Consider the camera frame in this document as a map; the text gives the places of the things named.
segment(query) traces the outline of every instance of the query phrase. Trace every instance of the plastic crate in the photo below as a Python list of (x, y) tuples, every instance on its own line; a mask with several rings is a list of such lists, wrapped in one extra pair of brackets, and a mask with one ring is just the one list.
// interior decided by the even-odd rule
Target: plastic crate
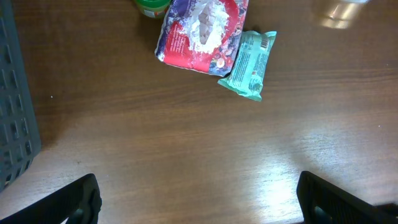
[(0, 192), (21, 176), (41, 142), (10, 0), (0, 0)]

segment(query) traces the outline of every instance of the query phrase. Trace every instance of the snack bag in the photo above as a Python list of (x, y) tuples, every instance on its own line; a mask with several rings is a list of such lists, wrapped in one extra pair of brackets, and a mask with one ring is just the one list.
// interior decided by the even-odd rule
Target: snack bag
[(248, 0), (174, 0), (156, 57), (169, 65), (225, 76), (238, 52)]
[(218, 84), (246, 98), (261, 101), (264, 74), (276, 31), (259, 34), (243, 32), (238, 57), (231, 75), (218, 80)]

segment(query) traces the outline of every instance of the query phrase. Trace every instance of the green packet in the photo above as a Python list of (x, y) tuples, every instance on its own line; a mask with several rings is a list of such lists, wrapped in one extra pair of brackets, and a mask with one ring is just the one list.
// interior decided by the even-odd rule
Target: green packet
[(276, 31), (243, 32), (232, 72), (227, 78), (218, 80), (218, 84), (246, 98), (261, 101), (262, 81), (275, 37)]

